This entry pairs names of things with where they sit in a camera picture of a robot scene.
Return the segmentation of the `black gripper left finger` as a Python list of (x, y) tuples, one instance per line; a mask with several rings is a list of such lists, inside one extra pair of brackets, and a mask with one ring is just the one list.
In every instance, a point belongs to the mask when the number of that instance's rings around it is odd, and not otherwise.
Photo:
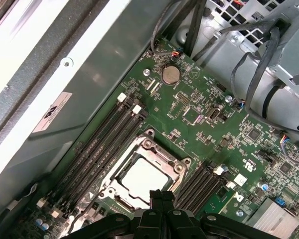
[(112, 214), (67, 236), (68, 239), (161, 239), (162, 191), (150, 191), (150, 208), (141, 210), (133, 219)]

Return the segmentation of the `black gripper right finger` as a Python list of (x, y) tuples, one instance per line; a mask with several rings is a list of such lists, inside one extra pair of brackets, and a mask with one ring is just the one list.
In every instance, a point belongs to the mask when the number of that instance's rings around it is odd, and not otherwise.
[(192, 212), (177, 209), (171, 191), (162, 191), (164, 231), (168, 239), (275, 239), (276, 237), (219, 214), (204, 214), (199, 220)]

